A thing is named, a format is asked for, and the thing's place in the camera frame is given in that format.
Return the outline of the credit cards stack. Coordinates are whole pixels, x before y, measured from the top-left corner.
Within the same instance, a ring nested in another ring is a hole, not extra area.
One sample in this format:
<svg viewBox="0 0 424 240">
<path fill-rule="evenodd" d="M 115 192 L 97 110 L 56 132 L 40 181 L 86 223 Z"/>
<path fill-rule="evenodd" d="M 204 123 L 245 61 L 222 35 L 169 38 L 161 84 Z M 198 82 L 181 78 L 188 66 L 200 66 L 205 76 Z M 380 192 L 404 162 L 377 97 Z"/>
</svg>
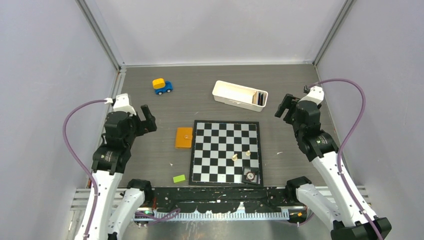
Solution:
<svg viewBox="0 0 424 240">
<path fill-rule="evenodd" d="M 263 91 L 256 91 L 252 98 L 252 103 L 258 106 L 264 106 L 266 100 L 266 93 Z"/>
</svg>

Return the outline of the white rectangular plastic tray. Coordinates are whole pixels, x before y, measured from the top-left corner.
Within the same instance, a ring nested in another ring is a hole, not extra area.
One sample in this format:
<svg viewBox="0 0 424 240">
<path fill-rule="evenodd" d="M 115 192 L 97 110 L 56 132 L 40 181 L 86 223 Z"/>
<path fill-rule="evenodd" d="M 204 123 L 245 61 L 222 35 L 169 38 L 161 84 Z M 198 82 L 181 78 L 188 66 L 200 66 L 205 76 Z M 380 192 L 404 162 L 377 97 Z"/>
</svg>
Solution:
<svg viewBox="0 0 424 240">
<path fill-rule="evenodd" d="M 266 93 L 264 106 L 253 104 L 253 96 L 257 91 Z M 269 96 L 268 92 L 265 90 L 259 90 L 222 80 L 217 80 L 215 82 L 212 95 L 217 102 L 254 112 L 261 112 L 265 108 Z"/>
</svg>

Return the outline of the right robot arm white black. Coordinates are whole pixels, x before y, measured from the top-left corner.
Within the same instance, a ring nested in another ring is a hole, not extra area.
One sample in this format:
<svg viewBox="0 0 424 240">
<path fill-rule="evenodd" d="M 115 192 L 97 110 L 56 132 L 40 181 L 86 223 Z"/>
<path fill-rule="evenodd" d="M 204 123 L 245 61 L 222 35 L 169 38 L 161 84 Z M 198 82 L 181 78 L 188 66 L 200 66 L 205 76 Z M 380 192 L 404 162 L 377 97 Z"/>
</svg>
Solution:
<svg viewBox="0 0 424 240">
<path fill-rule="evenodd" d="M 340 149 L 330 134 L 321 129 L 323 95 L 297 98 L 286 94 L 275 117 L 293 127 L 299 149 L 324 179 L 334 201 L 328 200 L 305 176 L 286 182 L 288 203 L 307 206 L 329 229 L 333 240 L 383 240 L 392 225 L 368 205 L 338 159 Z"/>
</svg>

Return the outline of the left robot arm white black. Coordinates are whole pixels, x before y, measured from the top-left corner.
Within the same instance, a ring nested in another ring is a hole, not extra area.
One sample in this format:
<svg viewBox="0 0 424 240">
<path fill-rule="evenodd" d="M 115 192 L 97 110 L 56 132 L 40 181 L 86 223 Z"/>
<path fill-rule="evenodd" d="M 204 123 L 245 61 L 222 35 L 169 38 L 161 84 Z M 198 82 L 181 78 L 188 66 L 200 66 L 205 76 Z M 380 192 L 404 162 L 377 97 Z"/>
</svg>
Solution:
<svg viewBox="0 0 424 240">
<path fill-rule="evenodd" d="M 157 130 L 156 118 L 149 107 L 140 108 L 144 120 L 140 120 L 131 106 L 106 116 L 102 143 L 93 154 L 92 187 L 76 240 L 120 240 L 136 210 L 153 202 L 151 183 L 132 179 L 116 210 L 112 210 L 135 139 Z"/>
</svg>

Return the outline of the blue yellow toy car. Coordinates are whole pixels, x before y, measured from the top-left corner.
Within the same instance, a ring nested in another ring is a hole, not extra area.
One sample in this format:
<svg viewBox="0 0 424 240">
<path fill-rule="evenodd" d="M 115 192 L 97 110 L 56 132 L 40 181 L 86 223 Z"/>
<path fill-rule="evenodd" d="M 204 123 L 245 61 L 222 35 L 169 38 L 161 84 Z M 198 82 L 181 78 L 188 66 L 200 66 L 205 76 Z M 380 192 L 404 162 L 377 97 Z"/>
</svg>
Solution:
<svg viewBox="0 0 424 240">
<path fill-rule="evenodd" d="M 152 87 L 156 95 L 162 95 L 163 93 L 170 93 L 174 90 L 173 85 L 170 81 L 164 78 L 157 78 L 152 81 Z"/>
</svg>

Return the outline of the green rectangular block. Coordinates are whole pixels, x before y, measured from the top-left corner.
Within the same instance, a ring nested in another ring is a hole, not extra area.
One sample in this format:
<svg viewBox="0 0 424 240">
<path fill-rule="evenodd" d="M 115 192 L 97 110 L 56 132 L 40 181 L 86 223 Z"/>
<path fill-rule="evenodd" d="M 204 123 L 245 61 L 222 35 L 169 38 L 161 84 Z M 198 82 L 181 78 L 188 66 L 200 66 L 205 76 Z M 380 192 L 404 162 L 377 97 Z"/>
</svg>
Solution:
<svg viewBox="0 0 424 240">
<path fill-rule="evenodd" d="M 186 181 L 186 176 L 184 174 L 174 176 L 172 178 L 172 181 L 173 181 L 174 184 L 184 182 L 184 181 Z"/>
</svg>

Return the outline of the beige chess pawn left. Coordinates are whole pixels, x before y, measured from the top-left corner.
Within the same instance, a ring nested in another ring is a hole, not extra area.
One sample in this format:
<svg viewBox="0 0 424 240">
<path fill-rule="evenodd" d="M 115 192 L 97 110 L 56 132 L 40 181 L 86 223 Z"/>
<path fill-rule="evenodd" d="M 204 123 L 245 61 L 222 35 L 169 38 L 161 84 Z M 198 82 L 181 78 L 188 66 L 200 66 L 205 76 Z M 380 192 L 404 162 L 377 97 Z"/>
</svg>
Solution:
<svg viewBox="0 0 424 240">
<path fill-rule="evenodd" d="M 238 154 L 234 154 L 234 155 L 231 157 L 231 159 L 232 159 L 232 161 L 233 161 L 233 162 L 237 161 L 237 160 L 238 160 Z"/>
</svg>

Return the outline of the small black framed round object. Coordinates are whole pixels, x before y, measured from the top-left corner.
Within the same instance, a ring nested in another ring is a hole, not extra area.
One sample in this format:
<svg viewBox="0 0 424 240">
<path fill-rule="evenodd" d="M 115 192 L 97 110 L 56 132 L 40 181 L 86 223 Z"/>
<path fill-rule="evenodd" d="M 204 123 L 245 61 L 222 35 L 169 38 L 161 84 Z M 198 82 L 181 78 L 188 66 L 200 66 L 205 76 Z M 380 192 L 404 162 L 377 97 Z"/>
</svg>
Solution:
<svg viewBox="0 0 424 240">
<path fill-rule="evenodd" d="M 260 184 L 260 169 L 256 167 L 244 166 L 242 168 L 241 182 L 245 184 Z"/>
</svg>

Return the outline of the black white chessboard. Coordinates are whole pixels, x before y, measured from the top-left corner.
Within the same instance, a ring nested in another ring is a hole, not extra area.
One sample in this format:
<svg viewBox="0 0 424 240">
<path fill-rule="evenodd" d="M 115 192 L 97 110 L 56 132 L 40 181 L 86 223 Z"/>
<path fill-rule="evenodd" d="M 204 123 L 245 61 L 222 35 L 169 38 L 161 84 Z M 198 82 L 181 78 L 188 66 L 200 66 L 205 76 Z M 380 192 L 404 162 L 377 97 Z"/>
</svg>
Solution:
<svg viewBox="0 0 424 240">
<path fill-rule="evenodd" d="M 232 161 L 234 154 L 238 154 L 237 161 Z M 259 185 L 241 181 L 243 167 L 259 168 Z M 188 182 L 195 186 L 262 187 L 260 123 L 195 120 Z"/>
</svg>

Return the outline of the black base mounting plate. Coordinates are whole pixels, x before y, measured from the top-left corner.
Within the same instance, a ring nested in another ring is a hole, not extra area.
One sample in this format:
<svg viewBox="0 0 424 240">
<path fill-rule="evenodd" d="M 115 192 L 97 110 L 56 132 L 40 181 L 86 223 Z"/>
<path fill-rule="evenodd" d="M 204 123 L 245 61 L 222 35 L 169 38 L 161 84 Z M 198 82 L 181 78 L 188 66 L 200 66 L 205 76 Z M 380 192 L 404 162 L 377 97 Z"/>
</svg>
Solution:
<svg viewBox="0 0 424 240">
<path fill-rule="evenodd" d="M 155 187 L 141 207 L 162 213 L 277 213 L 283 209 L 304 214 L 309 208 L 286 195 L 284 187 Z"/>
</svg>

